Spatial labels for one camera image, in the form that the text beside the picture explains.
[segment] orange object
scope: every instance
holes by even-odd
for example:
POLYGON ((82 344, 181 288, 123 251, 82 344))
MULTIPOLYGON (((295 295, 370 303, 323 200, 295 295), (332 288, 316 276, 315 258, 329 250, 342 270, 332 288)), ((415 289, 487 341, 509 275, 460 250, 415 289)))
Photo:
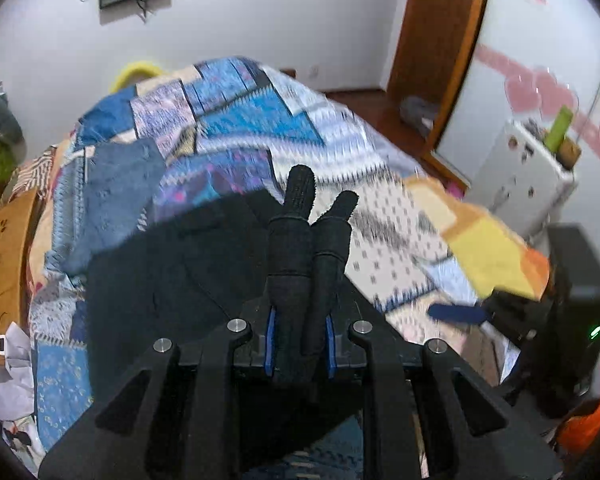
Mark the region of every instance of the orange object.
POLYGON ((558 435, 558 444, 573 454, 581 454, 600 431, 600 405, 591 415, 572 416, 558 435))

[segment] pink sticker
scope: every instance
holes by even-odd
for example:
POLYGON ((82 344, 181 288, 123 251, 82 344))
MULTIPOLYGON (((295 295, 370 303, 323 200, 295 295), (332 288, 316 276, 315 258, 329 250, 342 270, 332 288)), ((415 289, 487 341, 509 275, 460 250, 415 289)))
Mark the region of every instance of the pink sticker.
POLYGON ((598 127, 582 112, 577 112, 573 117, 571 127, 600 158, 600 132, 598 127))
POLYGON ((520 63, 481 43, 476 45, 474 55, 476 60, 489 68, 493 68, 496 72, 500 72, 507 79, 518 78, 518 76, 529 72, 520 63))
POLYGON ((522 72, 517 77, 508 78, 504 83, 504 91, 515 114, 530 112, 540 107, 540 95, 530 70, 522 72))
POLYGON ((565 85, 560 85, 548 70, 536 71, 536 88, 541 97, 540 114, 542 120, 553 119, 562 106, 574 112, 578 109, 578 98, 565 85))

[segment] wooden floor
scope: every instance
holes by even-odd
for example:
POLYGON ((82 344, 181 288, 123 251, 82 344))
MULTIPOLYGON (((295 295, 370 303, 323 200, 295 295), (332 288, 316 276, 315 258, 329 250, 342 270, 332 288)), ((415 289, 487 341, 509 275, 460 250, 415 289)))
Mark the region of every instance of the wooden floor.
POLYGON ((441 175, 422 160, 424 137, 400 120, 398 106, 383 90, 327 92, 327 97, 349 107, 398 148, 415 158, 427 173, 444 182, 441 175))

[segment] white cloth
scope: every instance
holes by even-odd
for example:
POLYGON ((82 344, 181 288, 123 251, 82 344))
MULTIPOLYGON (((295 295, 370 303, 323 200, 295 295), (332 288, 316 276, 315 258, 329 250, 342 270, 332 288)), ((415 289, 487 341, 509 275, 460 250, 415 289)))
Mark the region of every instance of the white cloth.
POLYGON ((14 322, 5 334, 4 368, 0 368, 0 420, 33 413, 34 391, 29 337, 14 322))
POLYGON ((38 428, 36 427, 33 417, 29 415, 20 420, 14 420, 13 422, 9 420, 3 421, 2 439, 4 440, 4 443, 11 448, 14 455, 22 461, 29 472, 37 478, 40 463, 45 457, 45 448, 40 442, 38 428), (31 446, 23 444, 19 438, 7 438, 7 432, 11 435, 16 435, 19 431, 23 431, 29 435, 31 446))

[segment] wooden door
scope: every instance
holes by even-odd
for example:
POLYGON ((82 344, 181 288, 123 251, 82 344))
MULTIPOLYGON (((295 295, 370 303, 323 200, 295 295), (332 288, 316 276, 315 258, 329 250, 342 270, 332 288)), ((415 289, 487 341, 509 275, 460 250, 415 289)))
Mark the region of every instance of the wooden door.
POLYGON ((442 102, 473 2, 407 0, 387 88, 392 100, 398 102, 408 95, 417 95, 435 104, 442 102))

